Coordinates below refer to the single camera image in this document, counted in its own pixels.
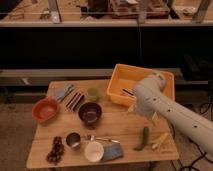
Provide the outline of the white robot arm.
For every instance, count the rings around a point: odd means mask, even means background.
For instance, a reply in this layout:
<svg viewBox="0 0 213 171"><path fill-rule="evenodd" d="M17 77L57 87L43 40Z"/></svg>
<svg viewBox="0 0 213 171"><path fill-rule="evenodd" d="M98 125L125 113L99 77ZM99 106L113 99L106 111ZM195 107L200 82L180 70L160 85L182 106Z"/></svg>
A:
<svg viewBox="0 0 213 171"><path fill-rule="evenodd" d="M213 155L213 122L187 109L163 94L166 78L152 72L133 87L135 111L139 115L161 114L182 133Z"/></svg>

